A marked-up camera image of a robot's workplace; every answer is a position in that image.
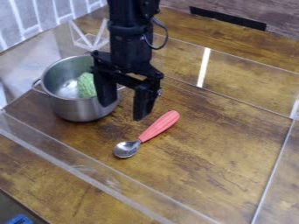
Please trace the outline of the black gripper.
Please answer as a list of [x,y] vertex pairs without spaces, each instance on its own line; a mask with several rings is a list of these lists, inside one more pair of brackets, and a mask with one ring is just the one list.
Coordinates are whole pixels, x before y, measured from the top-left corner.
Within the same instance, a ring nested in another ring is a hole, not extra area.
[[97,101],[102,107],[109,106],[117,100],[117,84],[134,88],[133,120],[142,120],[152,112],[157,88],[153,85],[141,84],[138,80],[128,76],[137,74],[145,77],[144,81],[157,84],[164,77],[161,72],[150,65],[153,47],[153,26],[116,26],[109,30],[109,52],[93,51],[93,83],[97,93]]

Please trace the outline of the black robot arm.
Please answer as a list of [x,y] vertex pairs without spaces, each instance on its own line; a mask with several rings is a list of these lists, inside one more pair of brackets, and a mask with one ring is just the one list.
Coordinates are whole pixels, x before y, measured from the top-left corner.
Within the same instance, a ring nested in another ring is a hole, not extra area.
[[150,112],[164,74],[150,65],[154,14],[160,0],[106,0],[109,52],[93,51],[93,82],[97,101],[117,100],[117,84],[134,90],[133,120]]

